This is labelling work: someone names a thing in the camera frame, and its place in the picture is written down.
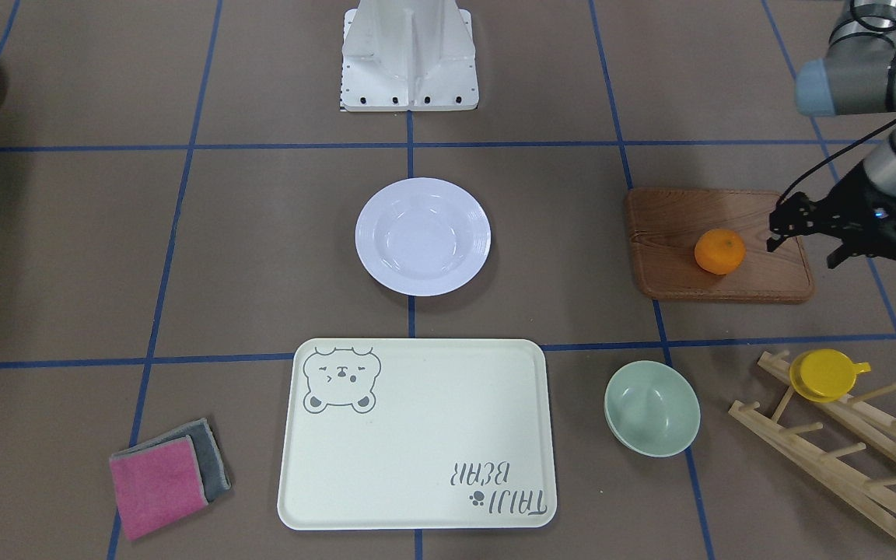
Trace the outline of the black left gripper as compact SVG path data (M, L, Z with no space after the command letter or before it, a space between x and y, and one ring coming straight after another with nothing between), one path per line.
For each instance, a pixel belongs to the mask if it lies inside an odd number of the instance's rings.
M828 269L859 256L896 261L896 196L885 194L858 163L821 201L794 194L768 217L767 251L789 238L822 233L840 244L826 257Z

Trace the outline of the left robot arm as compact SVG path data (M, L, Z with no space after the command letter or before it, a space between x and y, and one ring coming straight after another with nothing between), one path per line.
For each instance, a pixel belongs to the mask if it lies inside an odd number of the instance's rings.
M896 1L847 1L828 50L796 76L796 105L810 117L892 113L887 138L814 201L790 184L769 213L767 251L787 239L821 234L840 244L826 259L896 261Z

